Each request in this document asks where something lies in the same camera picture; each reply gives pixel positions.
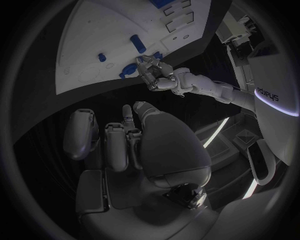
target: white panel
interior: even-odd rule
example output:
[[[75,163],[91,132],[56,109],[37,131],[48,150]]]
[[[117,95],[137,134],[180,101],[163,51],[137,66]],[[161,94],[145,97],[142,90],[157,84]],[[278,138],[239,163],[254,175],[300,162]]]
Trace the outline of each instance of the white panel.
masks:
[[[170,3],[169,7],[178,4]],[[70,15],[63,31],[56,61],[56,94],[89,84],[119,79],[123,68],[141,55],[159,51],[166,56],[202,37],[211,0],[192,0],[195,25],[177,23],[172,34],[161,21],[165,17],[148,0],[81,0]],[[137,34],[146,52],[139,54],[130,41]],[[98,54],[106,56],[100,62]],[[136,77],[137,71],[128,77]]]

